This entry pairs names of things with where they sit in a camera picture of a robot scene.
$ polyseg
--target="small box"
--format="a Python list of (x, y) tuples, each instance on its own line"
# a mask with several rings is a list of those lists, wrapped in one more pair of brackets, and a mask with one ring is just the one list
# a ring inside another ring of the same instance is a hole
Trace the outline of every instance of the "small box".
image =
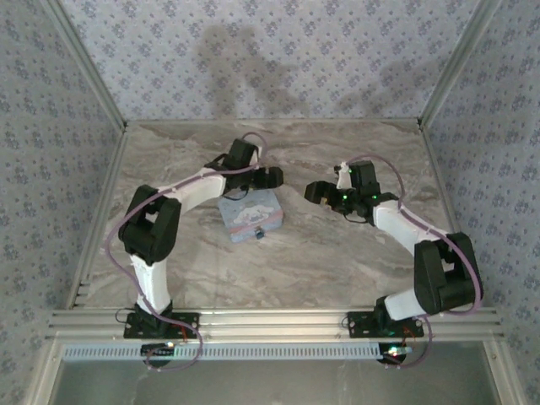
[[(241, 198), (245, 192), (231, 196)], [(284, 221), (284, 211), (272, 190), (249, 191), (238, 201), (221, 198), (218, 201), (221, 217), (233, 242), (249, 238), (261, 239), (266, 232), (279, 228)]]

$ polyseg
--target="black mounting plate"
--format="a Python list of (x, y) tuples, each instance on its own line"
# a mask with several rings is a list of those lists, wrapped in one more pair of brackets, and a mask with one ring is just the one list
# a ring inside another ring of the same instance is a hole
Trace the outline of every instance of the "black mounting plate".
[[(175, 321), (182, 321), (199, 328), (200, 314), (196, 312), (173, 312), (168, 316)], [(186, 337), (188, 339), (197, 339), (195, 333), (185, 328)], [(129, 314), (126, 319), (126, 327), (124, 328), (125, 339), (183, 339), (184, 334), (182, 328), (177, 325), (169, 325), (163, 333), (157, 333), (155, 328), (152, 328), (148, 323), (140, 320), (136, 313)]]
[(373, 311), (347, 312), (348, 335), (350, 338), (421, 338), (424, 335), (422, 322), (404, 319), (392, 322), (386, 330), (381, 330)]

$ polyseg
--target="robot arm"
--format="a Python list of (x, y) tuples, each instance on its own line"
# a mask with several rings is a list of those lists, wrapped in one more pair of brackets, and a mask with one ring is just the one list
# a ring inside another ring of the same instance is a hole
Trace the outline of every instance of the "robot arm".
[[(305, 198), (312, 203), (329, 205), (345, 217), (358, 214), (367, 224), (391, 235), (414, 257), (413, 288), (381, 297), (375, 304), (375, 318), (381, 329), (394, 321), (433, 315), (474, 301), (470, 274), (458, 255), (436, 236), (446, 235), (454, 242), (478, 276), (473, 247), (466, 235), (437, 229), (403, 205), (400, 207), (395, 195), (381, 193), (375, 167), (370, 161), (351, 165), (343, 162), (334, 171), (338, 175), (337, 185), (315, 181), (305, 189)], [(445, 270), (443, 261), (453, 268)]]
[[(118, 235), (130, 255), (144, 296), (158, 313), (167, 316), (172, 311), (167, 289), (166, 257), (176, 243), (181, 215), (235, 188), (274, 188), (283, 184), (283, 172), (278, 167), (230, 174), (232, 170), (238, 171), (255, 164), (259, 154), (256, 145), (236, 139), (227, 154), (220, 155), (181, 183), (175, 183), (176, 186), (156, 189), (144, 185), (135, 192), (128, 212), (156, 193), (172, 188), (167, 197), (158, 197), (136, 213), (120, 228)], [(138, 296), (135, 311), (145, 317), (148, 323), (155, 322), (142, 295)]]

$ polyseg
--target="gray marble tabletop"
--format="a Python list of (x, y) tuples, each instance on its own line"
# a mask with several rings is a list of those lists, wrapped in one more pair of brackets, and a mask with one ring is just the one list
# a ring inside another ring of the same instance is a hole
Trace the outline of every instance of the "gray marble tabletop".
[[(234, 138), (258, 131), (270, 145), (266, 163), (283, 169), (276, 190), (283, 226), (261, 240), (232, 243), (217, 200), (182, 216), (169, 256), (168, 283), (180, 307), (332, 307), (373, 305), (413, 285), (413, 259), (389, 235), (303, 198), (305, 186), (334, 181), (332, 167), (356, 154), (387, 157), (400, 170), (416, 214), (448, 229), (435, 177), (418, 131), (370, 121), (155, 123), (131, 125), (105, 232), (125, 214), (138, 186), (170, 184), (228, 150)], [(383, 191), (398, 194), (397, 180), (374, 161)], [(113, 254), (129, 266), (122, 243)], [(87, 307), (131, 306), (135, 288), (96, 254)]]

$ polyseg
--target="patterned wallpaper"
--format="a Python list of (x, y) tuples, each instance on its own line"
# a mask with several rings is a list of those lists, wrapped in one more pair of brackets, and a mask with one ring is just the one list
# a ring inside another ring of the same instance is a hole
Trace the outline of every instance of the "patterned wallpaper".
[(478, 0), (62, 0), (127, 120), (419, 116)]
[(39, 0), (0, 2), (0, 403), (65, 305), (115, 127)]
[(487, 297), (540, 403), (540, 5), (504, 0), (429, 129)]

